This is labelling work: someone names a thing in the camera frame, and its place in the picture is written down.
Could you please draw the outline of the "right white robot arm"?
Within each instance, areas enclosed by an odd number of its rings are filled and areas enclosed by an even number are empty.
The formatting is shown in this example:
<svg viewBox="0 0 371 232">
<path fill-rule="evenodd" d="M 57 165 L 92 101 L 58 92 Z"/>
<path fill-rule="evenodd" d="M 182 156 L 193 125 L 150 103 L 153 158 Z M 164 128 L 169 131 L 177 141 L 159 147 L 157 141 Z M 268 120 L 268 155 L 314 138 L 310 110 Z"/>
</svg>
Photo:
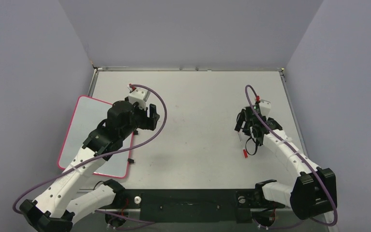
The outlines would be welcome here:
<svg viewBox="0 0 371 232">
<path fill-rule="evenodd" d="M 257 183 L 253 193 L 257 205 L 282 204 L 301 220 L 337 208 L 335 173 L 309 160 L 278 122 L 262 115 L 259 104 L 244 107 L 238 113 L 235 130 L 247 135 L 256 147 L 264 146 L 272 152 L 294 180 L 292 185 L 273 179 Z"/>
</svg>

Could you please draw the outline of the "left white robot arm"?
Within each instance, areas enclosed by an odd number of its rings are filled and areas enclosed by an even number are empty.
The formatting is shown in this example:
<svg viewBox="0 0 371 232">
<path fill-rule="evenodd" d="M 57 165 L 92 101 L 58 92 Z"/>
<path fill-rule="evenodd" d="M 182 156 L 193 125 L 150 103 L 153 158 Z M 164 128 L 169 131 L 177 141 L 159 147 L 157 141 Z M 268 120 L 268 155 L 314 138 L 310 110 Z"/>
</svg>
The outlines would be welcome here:
<svg viewBox="0 0 371 232">
<path fill-rule="evenodd" d="M 80 187 L 112 155 L 129 151 L 124 140 L 136 130 L 154 131 L 160 115 L 154 104 L 139 100 L 116 101 L 83 141 L 76 156 L 50 186 L 33 200 L 25 199 L 13 210 L 22 214 L 38 232 L 69 232 L 73 225 L 103 206 L 119 208 L 125 201 L 125 188 L 112 179 L 91 192 L 74 198 Z"/>
</svg>

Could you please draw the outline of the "pink framed whiteboard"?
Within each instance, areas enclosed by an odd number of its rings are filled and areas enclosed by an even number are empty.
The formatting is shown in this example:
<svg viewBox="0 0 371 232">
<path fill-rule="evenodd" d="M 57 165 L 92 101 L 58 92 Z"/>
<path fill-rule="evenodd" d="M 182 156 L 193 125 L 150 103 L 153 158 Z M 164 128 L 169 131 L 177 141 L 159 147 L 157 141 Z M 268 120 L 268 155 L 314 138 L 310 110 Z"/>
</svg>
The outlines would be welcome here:
<svg viewBox="0 0 371 232">
<path fill-rule="evenodd" d="M 83 146 L 84 140 L 107 117 L 107 111 L 111 107 L 111 103 L 92 97 L 80 96 L 78 98 L 57 160 L 58 168 L 64 170 L 71 163 L 78 150 Z M 129 151 L 113 155 L 94 174 L 123 179 L 129 172 L 129 158 Z"/>
</svg>

